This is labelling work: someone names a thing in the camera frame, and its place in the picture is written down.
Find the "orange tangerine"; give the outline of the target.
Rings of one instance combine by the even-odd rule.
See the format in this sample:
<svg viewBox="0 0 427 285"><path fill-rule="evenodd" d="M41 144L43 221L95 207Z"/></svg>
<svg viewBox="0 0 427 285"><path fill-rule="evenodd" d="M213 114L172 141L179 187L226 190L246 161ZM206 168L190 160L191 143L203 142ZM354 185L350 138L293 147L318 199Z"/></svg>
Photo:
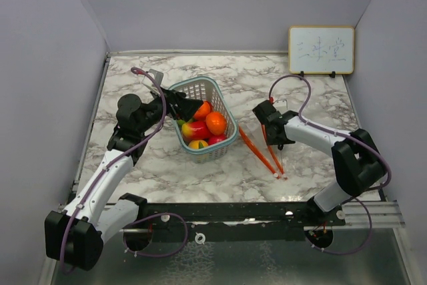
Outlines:
<svg viewBox="0 0 427 285"><path fill-rule="evenodd" d="M193 115L196 121L205 120L206 116L211 112L211 104L208 101L204 101L201 107Z"/></svg>
<svg viewBox="0 0 427 285"><path fill-rule="evenodd" d="M205 123L213 135L224 134L228 126L225 117L218 111L209 113L205 118Z"/></svg>

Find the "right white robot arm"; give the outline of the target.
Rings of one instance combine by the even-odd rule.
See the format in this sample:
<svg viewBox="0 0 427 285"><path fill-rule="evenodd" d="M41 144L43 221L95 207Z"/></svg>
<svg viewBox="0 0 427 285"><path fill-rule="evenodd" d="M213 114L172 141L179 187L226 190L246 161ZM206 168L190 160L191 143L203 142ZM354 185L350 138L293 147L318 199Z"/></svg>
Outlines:
<svg viewBox="0 0 427 285"><path fill-rule="evenodd" d="M364 129L323 127L295 111L280 113L268 100L253 108L253 113L265 127L269 146L281 150L299 142L332 158L335 180L307 201L306 217L315 226L324 224L333 209L368 191L388 173L384 158Z"/></svg>

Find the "teal white plastic basket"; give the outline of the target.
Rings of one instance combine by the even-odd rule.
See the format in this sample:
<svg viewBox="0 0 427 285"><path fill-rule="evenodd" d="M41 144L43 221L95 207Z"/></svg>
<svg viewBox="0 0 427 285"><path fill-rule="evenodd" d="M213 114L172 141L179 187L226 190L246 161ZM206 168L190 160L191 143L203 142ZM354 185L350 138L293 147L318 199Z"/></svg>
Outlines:
<svg viewBox="0 0 427 285"><path fill-rule="evenodd" d="M187 98L202 101L189 121L174 122L183 151L197 164L224 156L237 138L238 125L218 84L210 77L199 76L170 88L185 93Z"/></svg>

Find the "clear bag orange zipper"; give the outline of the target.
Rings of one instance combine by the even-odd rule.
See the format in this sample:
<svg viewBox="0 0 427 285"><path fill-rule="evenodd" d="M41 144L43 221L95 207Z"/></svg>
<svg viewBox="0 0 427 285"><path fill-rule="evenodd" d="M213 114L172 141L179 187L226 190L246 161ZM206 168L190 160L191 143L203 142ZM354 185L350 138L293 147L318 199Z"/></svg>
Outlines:
<svg viewBox="0 0 427 285"><path fill-rule="evenodd" d="M251 152L262 162L276 179L288 177L273 147L268 145L265 126L257 121L239 125L239 133Z"/></svg>

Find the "yellow orange fruit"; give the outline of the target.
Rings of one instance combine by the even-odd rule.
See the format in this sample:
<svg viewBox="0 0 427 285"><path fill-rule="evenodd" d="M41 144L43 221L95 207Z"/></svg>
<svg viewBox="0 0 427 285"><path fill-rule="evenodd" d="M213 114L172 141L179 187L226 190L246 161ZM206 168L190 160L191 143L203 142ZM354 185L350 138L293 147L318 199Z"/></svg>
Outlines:
<svg viewBox="0 0 427 285"><path fill-rule="evenodd" d="M193 149L193 150L200 150L200 149L206 148L208 146L209 146L209 144L203 139L193 140L193 141L189 142L189 144L188 144L188 147Z"/></svg>

